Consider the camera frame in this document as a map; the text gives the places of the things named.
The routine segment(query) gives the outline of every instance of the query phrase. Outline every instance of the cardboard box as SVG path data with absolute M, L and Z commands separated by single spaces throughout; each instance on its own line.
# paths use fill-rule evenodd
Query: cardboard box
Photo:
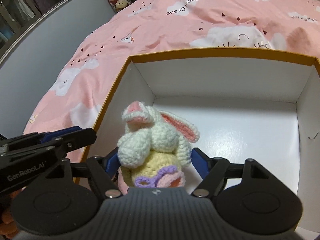
M 129 57 L 95 124 L 97 141 L 83 159 L 108 154 L 124 133 L 122 111 L 142 101 L 195 124 L 201 135 L 194 147 L 210 157 L 256 159 L 302 200 L 299 227 L 319 232 L 319 71 L 315 57 L 264 49 Z M 201 178 L 193 166 L 185 174 L 191 192 Z

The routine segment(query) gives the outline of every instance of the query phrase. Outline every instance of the gray wall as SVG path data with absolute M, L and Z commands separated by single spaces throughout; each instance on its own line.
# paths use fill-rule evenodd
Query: gray wall
M 1 134 L 22 134 L 80 43 L 113 15 L 107 0 L 71 0 L 28 34 L 0 65 Z

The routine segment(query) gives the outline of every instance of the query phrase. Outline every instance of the purple crocheted trim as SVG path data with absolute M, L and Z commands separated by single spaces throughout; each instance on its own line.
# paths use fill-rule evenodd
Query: purple crocheted trim
M 142 187 L 142 188 L 155 188 L 158 181 L 166 174 L 172 174 L 178 171 L 178 168 L 176 165 L 169 165 L 166 167 L 163 167 L 159 169 L 157 175 L 148 178 L 145 176 L 139 176 L 134 180 L 134 185 L 136 187 Z

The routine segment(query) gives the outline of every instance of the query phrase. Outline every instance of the ribbed gray surface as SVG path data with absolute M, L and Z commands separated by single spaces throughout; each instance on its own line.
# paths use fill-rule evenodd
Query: ribbed gray surface
M 189 196 L 185 189 L 131 188 L 126 196 L 105 200 L 87 225 L 72 233 L 16 240 L 301 240 L 293 231 L 276 236 L 241 232 L 222 220 L 211 202 Z

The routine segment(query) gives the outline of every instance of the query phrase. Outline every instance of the finger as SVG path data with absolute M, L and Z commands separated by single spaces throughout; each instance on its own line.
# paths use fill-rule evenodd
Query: finger
M 5 235 L 5 237 L 6 238 L 8 238 L 8 239 L 12 239 L 12 238 L 14 238 L 15 237 L 15 235 L 17 234 L 17 233 L 19 233 L 19 231 L 17 230 L 17 231 L 14 231 L 13 233 L 11 233 L 11 234 L 7 234 L 7 235 Z
M 11 222 L 9 224 L 0 224 L 0 235 L 8 235 L 17 231 L 17 226 L 15 222 Z
M 10 193 L 9 195 L 10 195 L 10 197 L 13 199 L 13 198 L 15 198 L 20 192 L 21 192 L 21 189 L 15 191 L 15 192 L 12 192 L 12 193 Z
M 5 224 L 9 224 L 13 221 L 11 216 L 10 207 L 6 208 L 1 215 L 2 222 Z

